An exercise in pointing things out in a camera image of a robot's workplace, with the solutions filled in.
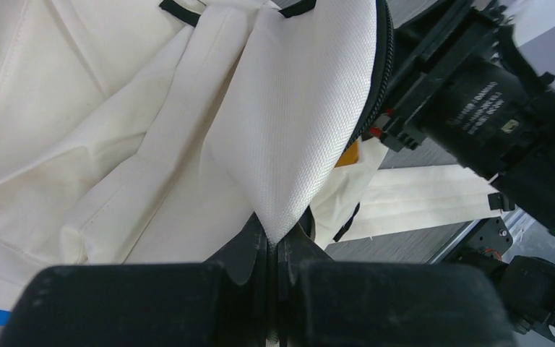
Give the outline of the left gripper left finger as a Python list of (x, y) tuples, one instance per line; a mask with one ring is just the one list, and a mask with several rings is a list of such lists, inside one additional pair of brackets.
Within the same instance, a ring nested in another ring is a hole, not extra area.
[(268, 240), (257, 214), (223, 247), (205, 260), (220, 265), (237, 286), (265, 286), (267, 282)]

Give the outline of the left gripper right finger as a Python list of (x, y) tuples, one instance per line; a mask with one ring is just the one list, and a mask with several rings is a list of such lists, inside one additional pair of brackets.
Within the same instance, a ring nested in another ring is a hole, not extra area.
[(315, 219), (307, 207), (294, 227), (277, 244), (277, 284), (279, 288), (295, 285), (303, 264), (308, 261), (332, 261), (314, 242)]

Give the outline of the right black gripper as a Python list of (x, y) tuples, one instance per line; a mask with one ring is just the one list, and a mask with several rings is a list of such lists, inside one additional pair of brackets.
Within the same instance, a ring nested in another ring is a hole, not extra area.
[(538, 74), (492, 1), (438, 1), (392, 32), (393, 73), (368, 133), (430, 139), (555, 236), (554, 76)]

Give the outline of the orange treehouse book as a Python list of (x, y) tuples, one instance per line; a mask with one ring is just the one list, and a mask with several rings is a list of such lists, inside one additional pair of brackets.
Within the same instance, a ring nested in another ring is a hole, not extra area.
[(356, 164), (359, 159), (358, 140), (355, 140), (340, 156), (335, 168)]

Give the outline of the beige canvas backpack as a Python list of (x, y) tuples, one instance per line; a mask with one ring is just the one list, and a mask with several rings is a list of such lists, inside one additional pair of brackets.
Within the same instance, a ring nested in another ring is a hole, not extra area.
[(379, 52), (380, 5), (0, 1), (0, 310), (52, 265), (202, 261), (253, 213), (276, 243), (496, 217), (456, 166), (338, 167)]

